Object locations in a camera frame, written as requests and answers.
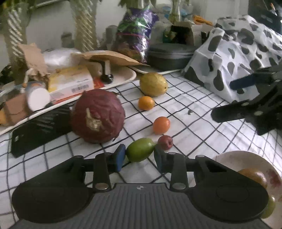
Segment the table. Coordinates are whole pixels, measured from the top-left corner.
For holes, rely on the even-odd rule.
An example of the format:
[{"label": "table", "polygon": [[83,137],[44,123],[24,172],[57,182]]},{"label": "table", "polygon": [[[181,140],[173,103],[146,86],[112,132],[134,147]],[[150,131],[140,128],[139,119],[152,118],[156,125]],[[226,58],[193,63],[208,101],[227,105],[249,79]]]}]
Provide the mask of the table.
[{"label": "table", "polygon": [[[15,188],[47,169],[69,159],[74,155],[94,158],[102,152],[114,152],[119,144],[128,146],[132,141],[149,137],[157,141],[160,135],[153,134],[152,123],[159,116],[170,119],[171,127],[166,135],[173,137],[174,146],[169,150],[195,158],[198,154],[210,158],[232,150],[254,152],[269,161],[282,176],[282,138],[275,130],[258,136],[255,128],[236,120],[216,123],[211,119],[212,108],[228,104],[226,101],[180,76],[179,72],[165,75],[169,89],[167,93],[155,98],[156,106],[150,111],[138,109],[138,99],[143,95],[139,81],[112,88],[121,93],[119,97],[125,109],[126,120],[119,137],[104,144],[84,142],[74,133],[61,136],[29,153],[14,158],[9,154],[11,133],[0,137],[0,226],[7,229],[18,217],[11,204]],[[111,183],[155,183],[169,185],[170,173],[160,174],[154,156],[140,163],[130,163],[127,159],[119,173],[110,175]],[[188,181],[193,173],[188,172]],[[85,183],[91,187],[93,174],[86,174]]]}]

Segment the orange object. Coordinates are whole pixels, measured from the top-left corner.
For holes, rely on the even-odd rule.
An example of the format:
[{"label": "orange object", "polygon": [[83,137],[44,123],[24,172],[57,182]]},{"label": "orange object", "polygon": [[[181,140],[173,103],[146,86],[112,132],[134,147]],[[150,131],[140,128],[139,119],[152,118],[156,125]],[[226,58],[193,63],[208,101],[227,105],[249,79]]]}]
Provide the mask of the orange object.
[{"label": "orange object", "polygon": [[143,96],[138,101],[138,107],[141,110],[151,110],[155,106],[155,101],[149,96]]},{"label": "orange object", "polygon": [[198,15],[193,16],[193,21],[196,25],[207,24],[207,25],[213,26],[211,21],[207,21]]},{"label": "orange object", "polygon": [[167,117],[158,117],[153,123],[153,131],[155,134],[164,134],[170,128],[170,120]]}]

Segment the green fruit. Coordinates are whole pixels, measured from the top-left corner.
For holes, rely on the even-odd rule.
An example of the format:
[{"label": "green fruit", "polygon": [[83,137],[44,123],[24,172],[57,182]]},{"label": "green fruit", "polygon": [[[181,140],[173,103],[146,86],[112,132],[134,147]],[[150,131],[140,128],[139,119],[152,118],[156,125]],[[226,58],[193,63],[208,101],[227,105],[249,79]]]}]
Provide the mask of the green fruit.
[{"label": "green fruit", "polygon": [[266,209],[263,211],[263,214],[261,216],[262,219],[266,219],[268,217],[271,216],[271,214],[273,213],[274,209],[275,209],[275,198],[274,196],[269,196],[268,197],[268,203],[266,206]]},{"label": "green fruit", "polygon": [[126,156],[131,162],[145,160],[154,151],[155,143],[150,138],[140,138],[132,142],[126,149]]}]

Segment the white plate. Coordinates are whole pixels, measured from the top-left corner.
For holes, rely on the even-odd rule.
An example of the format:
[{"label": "white plate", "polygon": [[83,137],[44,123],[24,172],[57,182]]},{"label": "white plate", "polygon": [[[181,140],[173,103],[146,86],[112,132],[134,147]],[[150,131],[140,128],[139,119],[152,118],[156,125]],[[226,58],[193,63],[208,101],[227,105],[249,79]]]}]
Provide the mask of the white plate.
[{"label": "white plate", "polygon": [[[248,151],[230,151],[222,153],[218,156],[215,156],[213,160],[219,162],[220,164],[239,171],[246,168],[256,168],[263,172],[267,180],[267,192],[275,197],[276,207],[274,212],[267,219],[263,221],[273,229],[282,228],[282,179],[274,169],[274,167],[266,161],[261,156],[248,152]],[[195,186],[195,180],[193,180],[189,187]]]},{"label": "white plate", "polygon": [[170,74],[170,73],[178,72],[181,70],[181,69],[175,69],[175,70],[161,71],[159,69],[153,68],[151,66],[146,66],[146,65],[130,66],[130,68],[142,74],[147,74],[149,72],[156,72],[161,75]]},{"label": "white plate", "polygon": [[[133,80],[135,80],[136,78],[136,72],[133,71],[132,69],[128,68],[128,67],[115,67],[111,69],[111,73],[114,76],[114,80],[112,83],[107,84],[106,86],[102,87],[101,89],[109,89],[112,87],[116,87],[122,84],[126,84],[129,83]],[[1,126],[0,127],[0,136],[7,133],[8,131],[11,131],[12,129],[16,128],[17,126],[25,123],[27,120],[33,119],[41,114],[44,114],[50,110],[53,110],[57,107],[60,107],[62,105],[65,105],[67,103],[73,102],[75,100],[78,100],[80,98],[81,95],[78,95],[76,97],[73,97],[71,99],[68,99],[66,101],[63,101],[61,103],[55,104],[49,108],[46,108],[44,110],[38,111],[35,114],[32,114],[31,116],[29,116],[28,118],[25,118],[23,120],[21,120],[20,122],[18,122],[16,125],[14,126],[8,126],[8,127],[4,127]]]}]

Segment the cardboard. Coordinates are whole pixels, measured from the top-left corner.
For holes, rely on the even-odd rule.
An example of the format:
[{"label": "cardboard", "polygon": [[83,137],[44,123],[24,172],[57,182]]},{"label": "cardboard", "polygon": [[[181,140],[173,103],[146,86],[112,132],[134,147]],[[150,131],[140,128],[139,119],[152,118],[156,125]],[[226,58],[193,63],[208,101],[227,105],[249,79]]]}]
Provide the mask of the cardboard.
[{"label": "cardboard", "polygon": [[94,88],[93,79],[85,65],[62,69],[49,77],[51,100],[61,100]]},{"label": "cardboard", "polygon": [[45,64],[41,49],[35,43],[30,45],[18,44],[18,47],[23,51],[27,67],[33,68],[32,76],[40,75],[40,78],[48,74],[47,65]]},{"label": "cardboard", "polygon": [[3,109],[9,125],[15,125],[30,114],[25,94],[18,94],[6,101]]},{"label": "cardboard", "polygon": [[197,48],[202,45],[202,33],[208,33],[214,28],[213,26],[207,24],[196,25],[187,21],[175,22],[174,25],[190,28],[186,43],[188,45],[194,45]]},{"label": "cardboard", "polygon": [[145,65],[126,55],[109,50],[95,50],[81,54],[72,53],[72,55],[81,56],[87,60],[102,60],[102,61],[109,60],[111,64],[115,64],[119,66]]}]

